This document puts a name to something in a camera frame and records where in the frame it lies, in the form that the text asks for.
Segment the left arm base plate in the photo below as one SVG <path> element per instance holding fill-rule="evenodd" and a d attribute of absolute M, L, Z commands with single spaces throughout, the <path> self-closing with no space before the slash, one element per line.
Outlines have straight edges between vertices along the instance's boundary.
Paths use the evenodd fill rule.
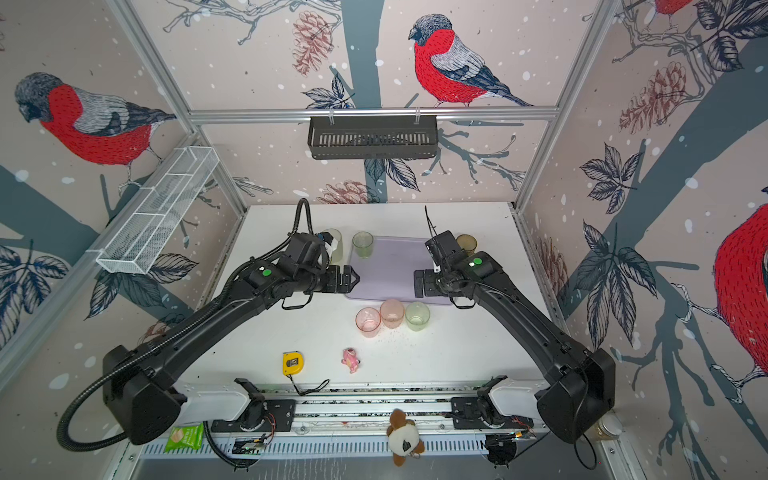
<path fill-rule="evenodd" d="M 256 406 L 247 407 L 235 420 L 213 421 L 210 429 L 213 433 L 290 432 L 295 410 L 295 400 L 265 400 Z"/>

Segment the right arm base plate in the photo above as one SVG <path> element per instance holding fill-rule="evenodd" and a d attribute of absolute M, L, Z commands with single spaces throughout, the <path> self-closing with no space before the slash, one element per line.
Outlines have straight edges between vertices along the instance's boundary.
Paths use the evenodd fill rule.
<path fill-rule="evenodd" d="M 456 430 L 474 429 L 522 429 L 534 427 L 534 420 L 524 416 L 505 416 L 499 413 L 488 400 L 478 397 L 453 397 L 451 408 L 445 414 Z"/>

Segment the bright green plastic cup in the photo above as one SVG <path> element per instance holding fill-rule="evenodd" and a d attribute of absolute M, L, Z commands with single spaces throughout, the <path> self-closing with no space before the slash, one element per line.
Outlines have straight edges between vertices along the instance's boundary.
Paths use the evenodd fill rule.
<path fill-rule="evenodd" d="M 367 231 L 359 231 L 353 236 L 352 244 L 360 258 L 369 258 L 373 253 L 374 236 Z"/>

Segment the clear pale plastic cup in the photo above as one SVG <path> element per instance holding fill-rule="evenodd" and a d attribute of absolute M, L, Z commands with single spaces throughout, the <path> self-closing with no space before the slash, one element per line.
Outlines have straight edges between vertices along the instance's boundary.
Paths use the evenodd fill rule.
<path fill-rule="evenodd" d="M 327 233 L 332 237 L 330 243 L 331 263 L 341 265 L 344 260 L 343 237 L 339 230 L 329 228 Z"/>

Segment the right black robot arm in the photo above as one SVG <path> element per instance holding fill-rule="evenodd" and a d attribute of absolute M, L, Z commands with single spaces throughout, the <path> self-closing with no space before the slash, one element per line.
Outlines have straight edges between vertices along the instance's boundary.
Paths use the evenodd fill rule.
<path fill-rule="evenodd" d="M 586 439 L 588 430 L 615 405 L 614 360 L 602 349 L 589 351 L 552 323 L 489 254 L 468 254 L 450 231 L 438 232 L 433 225 L 428 229 L 431 237 L 425 246 L 434 267 L 415 271 L 415 296 L 467 298 L 471 307 L 482 307 L 525 349 L 548 384 L 533 395 L 534 414 L 505 413 L 492 397 L 504 380 L 495 377 L 473 400 L 452 398 L 447 416 L 455 429 L 504 429 L 516 423 L 529 432 L 538 417 L 550 433 L 572 446 Z"/>

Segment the pale green plastic cup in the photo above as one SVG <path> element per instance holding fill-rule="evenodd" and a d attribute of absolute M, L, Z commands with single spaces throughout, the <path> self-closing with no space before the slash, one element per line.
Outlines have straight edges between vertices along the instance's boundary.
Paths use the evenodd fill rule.
<path fill-rule="evenodd" d="M 412 302 L 405 309 L 406 325 L 412 331 L 421 331 L 426 328 L 430 318 L 430 310 L 422 302 Z"/>

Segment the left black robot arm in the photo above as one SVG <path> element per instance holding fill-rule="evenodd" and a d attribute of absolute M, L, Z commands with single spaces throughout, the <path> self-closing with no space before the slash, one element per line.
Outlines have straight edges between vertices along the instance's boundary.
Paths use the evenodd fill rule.
<path fill-rule="evenodd" d="M 190 317 L 133 350 L 118 346 L 103 359 L 103 374 L 61 414 L 58 444 L 72 452 L 100 450 L 129 440 L 146 444 L 180 419 L 189 399 L 174 385 L 204 353 L 244 322 L 299 292 L 347 294 L 360 281 L 351 266 L 334 265 L 328 232 L 292 229 L 277 247 L 251 257 L 229 275 L 221 292 Z M 95 442 L 73 439 L 70 423 L 85 401 L 101 393 L 121 433 Z"/>

